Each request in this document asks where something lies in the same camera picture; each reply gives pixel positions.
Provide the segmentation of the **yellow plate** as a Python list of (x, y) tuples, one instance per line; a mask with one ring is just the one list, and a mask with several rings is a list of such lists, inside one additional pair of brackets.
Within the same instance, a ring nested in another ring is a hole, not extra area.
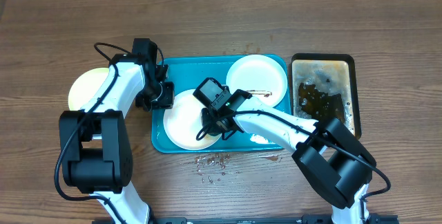
[(69, 109), (77, 111), (89, 102), (106, 80), (108, 73), (108, 68), (94, 68), (79, 76), (68, 94)]

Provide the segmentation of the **white plate with sauce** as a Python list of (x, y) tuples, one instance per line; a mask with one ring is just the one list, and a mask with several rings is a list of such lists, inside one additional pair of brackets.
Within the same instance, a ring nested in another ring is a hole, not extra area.
[(194, 89), (183, 91), (175, 96), (173, 107), (164, 112), (163, 125), (168, 138), (180, 148), (197, 151), (215, 144), (221, 135), (207, 134), (196, 140), (202, 129), (202, 109), (204, 105), (194, 96)]
[(240, 89), (275, 107), (288, 89), (287, 68), (270, 55), (247, 55), (230, 67), (226, 85), (232, 93)]

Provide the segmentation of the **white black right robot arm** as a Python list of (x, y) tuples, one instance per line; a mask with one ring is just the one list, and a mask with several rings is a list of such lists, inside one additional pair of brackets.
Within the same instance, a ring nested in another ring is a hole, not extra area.
[(291, 153), (313, 190), (332, 207), (333, 223), (367, 223), (366, 199), (376, 161), (337, 119), (297, 118), (267, 106), (252, 94), (222, 88), (194, 92), (203, 104), (199, 140), (208, 134), (224, 139), (232, 133), (262, 136)]

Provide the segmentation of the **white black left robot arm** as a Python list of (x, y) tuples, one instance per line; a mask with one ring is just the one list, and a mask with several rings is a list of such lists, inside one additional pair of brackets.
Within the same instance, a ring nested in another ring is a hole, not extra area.
[(54, 184), (62, 198), (97, 200), (114, 223), (155, 222), (131, 181), (125, 117), (133, 104), (145, 111), (171, 107), (173, 85), (166, 82), (166, 71), (156, 52), (125, 51), (109, 59), (108, 68), (93, 69), (75, 81), (69, 98), (86, 99), (59, 119)]

